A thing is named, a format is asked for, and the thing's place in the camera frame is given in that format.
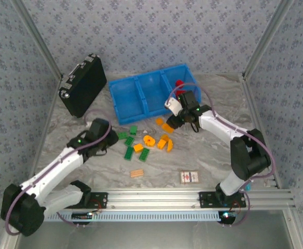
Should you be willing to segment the small circuit board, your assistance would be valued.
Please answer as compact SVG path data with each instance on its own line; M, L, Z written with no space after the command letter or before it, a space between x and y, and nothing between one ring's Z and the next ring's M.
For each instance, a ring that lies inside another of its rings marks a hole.
M234 222L236 219L236 212L228 212L228 211L219 211L218 212L219 218L221 222Z
M72 213L71 219L72 220L88 220L93 218L93 213L86 212L86 213Z

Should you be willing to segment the small printed card box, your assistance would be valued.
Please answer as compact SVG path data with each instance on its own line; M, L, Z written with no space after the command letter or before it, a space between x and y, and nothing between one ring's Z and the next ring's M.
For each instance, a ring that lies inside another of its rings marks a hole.
M180 171L180 182L183 185L199 183L198 171Z

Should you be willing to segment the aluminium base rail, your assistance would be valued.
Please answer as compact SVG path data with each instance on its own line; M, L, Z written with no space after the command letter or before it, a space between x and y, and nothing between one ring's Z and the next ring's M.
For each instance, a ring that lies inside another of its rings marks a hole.
M211 189L161 188L161 189L110 189L107 210L113 211L191 211L200 210L199 192ZM242 211L286 210L296 207L288 189L258 189L248 191L246 207L235 207ZM205 208L214 211L230 208Z

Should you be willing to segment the black hard case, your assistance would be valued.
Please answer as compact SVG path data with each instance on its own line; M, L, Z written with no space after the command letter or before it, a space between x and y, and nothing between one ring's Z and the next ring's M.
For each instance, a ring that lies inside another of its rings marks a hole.
M68 112L82 117L107 83L101 59L91 53L63 76L58 95Z

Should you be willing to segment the aluminium side rail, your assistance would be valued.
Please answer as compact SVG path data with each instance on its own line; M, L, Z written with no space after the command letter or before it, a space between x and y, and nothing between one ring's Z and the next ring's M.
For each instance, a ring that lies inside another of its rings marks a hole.
M45 139L46 139L46 136L47 136L47 132L48 132L48 128L49 128L49 125L50 125L50 122L51 122L51 117L52 117L52 114L53 114L53 110L54 110L54 107L56 105L56 100L58 98L58 89L59 89L60 85L61 85L61 80L58 81L58 83L56 85L56 88L54 90L54 94L52 96L52 102L51 102L51 105L50 105L50 109L47 113L47 118L46 118L45 124L43 126L43 131L42 131L42 134L41 134L41 137L40 137L40 143L39 143L38 148L36 150L36 154L35 154L32 166L30 168L30 173L29 173L28 179L34 176L39 158L42 154L43 145L44 145L44 142L45 142Z
M259 129L262 132L264 140L266 142L266 146L271 151L270 143L268 141L265 128L262 124L261 117L259 115L258 108L250 84L244 79L243 76L240 77L240 83L242 84L242 90L246 98L248 109L250 111L252 123L257 129ZM264 183L266 184L267 187L281 189L282 184L279 178L279 174L277 172L277 164L274 155L271 156L271 160L272 163L271 166L269 167L269 171L273 170L273 175L264 178Z

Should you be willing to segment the yellow round lego piece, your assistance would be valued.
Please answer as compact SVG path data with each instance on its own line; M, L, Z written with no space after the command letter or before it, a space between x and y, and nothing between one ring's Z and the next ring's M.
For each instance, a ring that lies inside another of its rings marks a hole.
M156 141L153 137L150 135L146 135L143 137L143 141L147 147L154 147Z

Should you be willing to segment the aluminium corner post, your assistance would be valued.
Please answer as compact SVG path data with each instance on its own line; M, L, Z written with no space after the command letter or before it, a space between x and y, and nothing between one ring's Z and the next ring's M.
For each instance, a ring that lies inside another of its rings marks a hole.
M294 1L295 0L280 0L265 31L263 32L259 40L256 49L254 50L245 70L242 73L244 80L248 80L252 76L252 73L254 72L257 65L259 64L262 56L267 50L269 44L271 43L274 35L276 34L277 30L282 24L286 14L288 13L291 6L293 5Z
M53 76L57 80L62 79L62 74L57 66L53 56L51 55L44 39L42 38L39 30L37 29L32 16L29 14L28 9L26 8L24 2L22 0L10 0L17 14L19 15L22 23L24 24L26 30L31 36L34 44L38 48L40 54L43 56L47 66L52 72Z

